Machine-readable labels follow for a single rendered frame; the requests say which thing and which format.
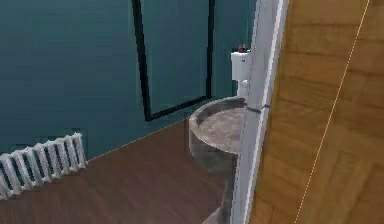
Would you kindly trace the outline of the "black framed shower screen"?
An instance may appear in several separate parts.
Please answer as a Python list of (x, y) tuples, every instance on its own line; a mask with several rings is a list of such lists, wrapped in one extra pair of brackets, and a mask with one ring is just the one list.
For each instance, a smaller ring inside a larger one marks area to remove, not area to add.
[(212, 97), (216, 0), (130, 0), (147, 122)]

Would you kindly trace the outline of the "white ribbed radiator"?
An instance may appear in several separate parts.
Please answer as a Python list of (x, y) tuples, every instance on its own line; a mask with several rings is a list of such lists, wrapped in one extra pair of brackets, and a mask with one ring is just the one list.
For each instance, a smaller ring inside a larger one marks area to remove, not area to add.
[(0, 155), (0, 200), (77, 172), (86, 165), (81, 133), (3, 153)]

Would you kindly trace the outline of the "grey stone pedestal sink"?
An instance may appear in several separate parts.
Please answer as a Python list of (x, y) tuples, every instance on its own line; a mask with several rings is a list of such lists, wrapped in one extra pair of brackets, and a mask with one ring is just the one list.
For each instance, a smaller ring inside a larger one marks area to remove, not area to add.
[(230, 224), (245, 108), (244, 97), (226, 97), (201, 106), (188, 119), (193, 159), (210, 173), (225, 178), (220, 206), (202, 224)]

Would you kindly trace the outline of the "white door frame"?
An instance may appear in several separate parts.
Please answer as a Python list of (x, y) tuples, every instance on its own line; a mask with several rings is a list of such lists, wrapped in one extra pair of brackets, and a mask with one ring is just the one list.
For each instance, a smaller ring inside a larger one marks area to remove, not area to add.
[(258, 0), (230, 224), (248, 224), (290, 0)]

